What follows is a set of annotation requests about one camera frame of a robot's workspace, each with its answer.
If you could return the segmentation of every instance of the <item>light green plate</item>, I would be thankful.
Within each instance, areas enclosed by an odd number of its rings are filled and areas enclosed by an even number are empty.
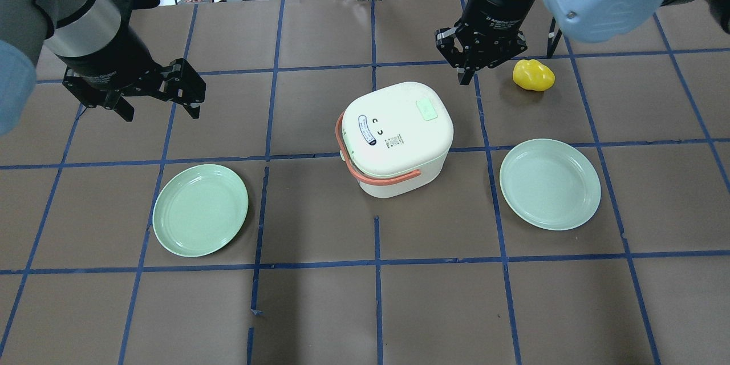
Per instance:
[[[509,207],[546,230],[585,224],[601,201],[595,168],[581,152],[560,141],[525,141],[509,151],[500,170]]]
[[[241,229],[248,192],[229,168],[203,164],[165,185],[155,202],[152,227],[167,251],[199,257],[219,250]]]

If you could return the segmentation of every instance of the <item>bell pepper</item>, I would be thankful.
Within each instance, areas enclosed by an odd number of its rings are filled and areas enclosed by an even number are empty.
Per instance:
[[[521,59],[514,65],[514,82],[525,90],[545,91],[555,84],[555,74],[536,59]]]

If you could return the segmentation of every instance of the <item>green button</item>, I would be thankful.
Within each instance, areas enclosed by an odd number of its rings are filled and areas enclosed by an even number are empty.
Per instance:
[[[431,104],[431,100],[428,100],[428,98],[418,100],[417,102],[415,102],[415,105],[417,105],[418,111],[420,111],[420,115],[425,121],[433,120],[434,118],[439,116],[436,113],[436,109],[433,107],[433,104]]]

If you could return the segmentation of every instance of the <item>orange handle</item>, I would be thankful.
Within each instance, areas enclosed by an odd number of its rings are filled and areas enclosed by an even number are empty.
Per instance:
[[[344,146],[344,141],[342,141],[342,136],[340,135],[340,131],[342,129],[342,118],[344,117],[344,112],[342,112],[341,115],[339,115],[339,118],[337,119],[337,124],[334,128],[334,136],[337,138],[337,144],[339,144],[339,151],[342,152],[342,157],[344,157],[344,163],[347,164],[347,169],[350,170],[350,173],[352,176],[354,176],[358,181],[361,183],[365,183],[368,185],[377,185],[377,186],[383,186],[383,185],[393,185],[398,183],[403,183],[403,181],[408,181],[411,178],[415,178],[417,176],[420,176],[420,170],[413,170],[410,173],[407,173],[406,175],[399,175],[394,176],[393,178],[385,178],[385,179],[376,179],[376,178],[370,178],[369,176],[363,175],[363,173],[360,173],[360,170],[357,170],[357,168],[352,165],[352,160],[350,160],[350,153],[347,152],[347,147]]]

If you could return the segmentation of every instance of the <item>grid line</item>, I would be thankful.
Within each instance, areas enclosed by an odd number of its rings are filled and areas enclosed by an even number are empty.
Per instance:
[[[692,95],[692,91],[689,89],[689,86],[687,85],[687,80],[685,79],[684,75],[682,74],[682,69],[680,68],[679,63],[677,62],[675,53],[672,50],[672,46],[670,45],[670,41],[667,39],[667,33],[664,32],[664,27],[662,27],[662,22],[659,21],[659,16],[657,16],[656,13],[654,14],[654,22],[656,23],[657,28],[659,28],[659,33],[660,33],[660,35],[662,35],[662,41],[664,41],[664,45],[667,48],[668,54],[670,55],[670,59],[672,59],[672,64],[673,64],[673,66],[675,66],[675,71],[677,72],[677,77],[679,77],[680,82],[682,83],[682,88],[684,89],[685,94],[687,95],[687,99],[689,100],[689,103],[692,106],[694,115],[697,116],[697,121],[699,123],[699,126],[701,126],[701,128],[702,128],[702,133],[704,133],[704,138],[707,139],[707,144],[709,144],[709,149],[712,151],[712,156],[715,158],[715,162],[717,162],[717,168],[720,170],[720,175],[722,175],[723,181],[725,182],[725,188],[727,188],[728,193],[730,193],[730,180],[728,180],[727,172],[725,172],[725,167],[723,167],[723,162],[722,162],[722,160],[720,160],[720,154],[717,152],[717,147],[715,147],[715,143],[712,142],[712,137],[709,136],[709,129],[707,129],[707,125],[704,123],[704,120],[702,119],[702,114],[699,112],[697,103],[695,103],[694,97]]]
[[[376,334],[378,335],[378,365],[383,365],[383,285],[380,281],[380,217],[375,216],[375,316]]]
[[[71,140],[74,139],[74,134],[76,133],[76,126],[79,124],[79,119],[81,118],[81,114],[84,112],[83,110],[84,106],[79,104],[79,108],[76,110],[76,116],[74,118],[74,123],[71,126],[70,132],[68,132],[68,139],[66,140],[66,146],[65,149],[63,149],[63,156],[60,158],[60,164],[63,165],[63,163],[66,162],[66,157],[68,157],[68,150],[71,149]],[[41,235],[43,233],[43,228],[45,228],[45,222],[48,218],[48,212],[50,211],[51,204],[53,203],[53,196],[55,196],[55,191],[58,188],[58,181],[60,181],[60,175],[63,172],[63,168],[58,168],[58,171],[55,173],[55,180],[53,180],[53,185],[51,186],[50,193],[48,194],[48,201],[46,201],[46,206],[43,210],[43,216],[41,217],[41,221],[38,225],[38,230],[36,232],[36,237],[33,240],[33,246],[31,247],[31,251],[28,255],[28,261],[26,261],[26,268],[23,269],[23,276],[21,278],[21,283],[18,285],[18,292],[15,293],[15,300],[13,302],[13,308],[10,309],[10,315],[8,315],[7,323],[5,324],[5,331],[3,331],[2,339],[0,339],[0,358],[2,358],[2,354],[5,351],[5,344],[7,344],[8,336],[10,336],[10,329],[11,326],[13,326],[13,320],[15,319],[15,314],[18,312],[18,306],[21,303],[21,298],[23,297],[23,290],[26,287],[26,281],[28,280],[28,275],[31,271],[31,265],[33,264],[33,259],[35,258],[36,251],[38,250],[38,244],[41,240]]]
[[[193,5],[193,16],[190,18],[190,28],[188,29],[188,38],[185,41],[185,51],[182,54],[182,58],[187,59],[188,53],[190,52],[190,42],[193,40],[193,30],[195,29],[195,20],[198,16],[198,4]],[[122,343],[119,349],[119,360],[117,365],[123,365],[124,357],[127,350],[127,342],[129,340],[129,331],[131,329],[133,315],[135,314],[136,297],[139,292],[139,281],[141,280],[141,274],[143,273],[144,257],[147,255],[147,247],[149,244],[149,228],[152,227],[152,217],[155,209],[155,203],[157,202],[157,196],[159,196],[160,188],[162,185],[162,175],[165,171],[165,160],[167,159],[167,150],[170,145],[170,136],[172,136],[172,126],[175,123],[175,110],[177,104],[173,104],[170,108],[169,119],[167,120],[167,132],[165,134],[165,142],[162,146],[162,153],[160,158],[160,170],[157,173],[157,181],[155,183],[155,190],[152,193],[152,204],[149,206],[149,215],[147,221],[147,228],[144,230],[144,239],[141,243],[141,250],[139,251],[139,261],[135,271],[135,284],[132,286],[132,293],[129,299],[129,308],[127,310],[127,318],[124,324],[124,333],[122,334]]]
[[[378,77],[376,77],[375,70],[378,69],[378,59],[375,58],[376,46],[375,46],[375,0],[370,0],[370,40],[372,42],[371,57],[372,57],[372,91],[378,89]]]
[[[655,258],[709,258],[730,257],[730,250],[697,250],[697,251],[654,251],[646,253],[631,253],[633,259]],[[626,258],[625,253],[609,254],[567,254],[567,255],[512,255],[509,262],[550,262],[550,261],[593,261],[616,260]],[[287,270],[287,269],[316,269],[342,268],[349,266],[399,266],[399,265],[443,265],[460,263],[501,263],[501,257],[453,257],[453,258],[403,258],[376,260],[349,260],[349,261],[322,261],[308,263],[261,263],[259,269]],[[117,274],[136,272],[136,266],[123,267],[95,267],[95,268],[43,268],[31,269],[29,275],[37,274]],[[253,271],[254,263],[234,263],[218,265],[193,266],[145,266],[143,272],[181,272],[181,271]],[[2,269],[0,275],[23,275],[23,269]]]
[[[464,9],[464,0],[461,1],[461,8]],[[477,109],[479,111],[479,120],[482,128],[482,139],[484,140],[484,147],[490,147],[489,136],[487,134],[486,121],[484,116],[484,107],[482,105],[482,92],[479,85],[479,75],[474,74],[474,91],[476,92]],[[494,206],[494,219],[497,228],[497,238],[500,241],[500,262],[502,264],[502,274],[504,277],[504,292],[506,297],[506,308],[508,308],[509,314],[509,328],[512,332],[512,342],[514,348],[514,361],[517,365],[522,365],[522,355],[520,354],[520,340],[517,332],[517,319],[514,315],[514,302],[512,298],[512,284],[509,281],[509,257],[506,252],[506,245],[504,243],[504,233],[501,226],[501,215],[500,215],[500,199],[497,195],[496,181],[494,178],[494,167],[492,163],[492,155],[490,149],[484,149],[487,156],[487,173],[489,175],[489,187],[492,194],[492,202]]]
[[[370,0],[370,41],[372,50],[372,91],[378,89],[378,75],[376,70],[377,46],[375,41],[375,0]],[[378,347],[378,365],[383,365],[383,287],[380,281],[380,216],[373,218],[373,239],[375,240],[375,330],[376,346]]]
[[[634,267],[634,259],[631,256],[631,248],[628,245],[628,240],[624,235],[623,220],[621,218],[621,212],[618,209],[618,202],[616,201],[616,194],[613,191],[613,184],[611,183],[611,176],[608,172],[608,166],[606,165],[606,158],[604,157],[603,148],[599,139],[598,131],[595,129],[595,121],[591,113],[591,106],[586,96],[586,89],[583,86],[581,79],[581,72],[579,72],[576,58],[573,58],[573,48],[570,45],[570,40],[565,38],[565,45],[568,48],[568,54],[571,56],[570,63],[573,66],[573,72],[575,74],[575,81],[577,82],[578,90],[581,92],[581,99],[586,109],[587,120],[591,126],[591,134],[593,134],[595,141],[595,149],[598,151],[599,160],[601,162],[601,168],[606,181],[606,188],[611,198],[611,205],[613,206],[613,214],[616,218],[616,224],[618,226],[621,242],[623,244],[623,251],[628,264],[628,271],[631,274],[631,282],[634,285],[634,292],[636,293],[636,300],[639,303],[639,312],[641,313],[642,321],[644,323],[644,330],[646,331],[647,339],[649,342],[649,348],[651,355],[654,358],[654,365],[662,365],[662,361],[659,358],[659,350],[657,350],[656,342],[654,340],[654,332],[652,332],[651,324],[649,322],[649,316],[647,315],[646,305],[644,304],[644,297],[641,292],[641,285],[639,284],[639,278],[636,276],[636,268]]]
[[[711,139],[715,143],[730,143],[730,139]],[[601,142],[601,147],[636,147],[649,145],[681,145],[681,144],[707,144],[707,139],[688,139],[688,140],[657,140],[657,141],[613,141]],[[595,142],[589,143],[569,143],[575,148],[595,148],[598,146]],[[489,151],[506,151],[511,150],[514,145],[491,146]],[[449,152],[481,152],[484,147],[453,147]],[[270,155],[269,160],[298,160],[303,158],[332,158],[339,157],[339,152],[313,152],[303,154],[282,154]],[[20,165],[0,165],[2,170],[35,170],[46,168],[90,168],[90,167],[133,167],[134,165],[160,165],[165,164],[192,164],[192,163],[233,163],[243,161],[261,161],[266,160],[265,155],[252,155],[250,157],[198,157],[198,158],[177,158],[172,160],[130,160],[130,161],[102,161],[96,163],[63,163],[63,164],[20,164]]]
[[[253,326],[248,328],[248,341],[246,343],[246,365],[251,365],[253,360]]]
[[[730,48],[691,48],[690,50],[672,50],[675,55],[686,55],[686,54],[703,54],[703,53],[726,53],[730,52]],[[654,55],[669,55],[668,51],[616,51],[607,53],[584,53],[573,55],[573,58],[584,59],[584,58],[620,58],[621,56],[654,56]],[[516,56],[511,60],[519,59],[546,59],[545,55],[532,55],[532,56]],[[552,59],[569,59],[570,55],[553,55]],[[440,60],[424,60],[424,61],[402,61],[402,62],[390,62],[390,63],[362,63],[362,64],[340,64],[340,66],[300,66],[300,67],[282,67],[277,69],[279,72],[292,72],[292,71],[319,71],[319,70],[346,70],[352,68],[363,68],[363,67],[400,67],[400,66],[434,66],[435,64],[448,64],[445,59]],[[245,70],[217,70],[217,71],[199,71],[200,76],[223,76],[229,74],[260,74],[260,73],[273,73],[273,68],[251,68]],[[51,80],[38,80],[36,84],[60,84],[63,80],[51,79]]]
[[[274,69],[271,76],[271,98],[269,99],[269,120],[266,126],[266,155],[263,158],[266,160],[266,167],[263,168],[263,184],[261,188],[261,206],[258,212],[258,233],[256,236],[256,254],[253,264],[253,279],[251,281],[251,313],[253,315],[260,315],[258,307],[258,283],[259,276],[261,274],[261,250],[263,250],[263,227],[266,217],[266,195],[269,186],[269,166],[271,162],[271,131],[274,127],[274,105],[276,104],[276,85],[277,77],[279,74],[279,53],[281,52],[281,32],[284,23],[284,6],[285,0],[280,0],[279,4],[279,21],[277,22],[277,34],[276,34],[276,46],[274,49]],[[248,361],[253,357],[253,332],[254,328],[250,329],[250,340],[248,345]]]

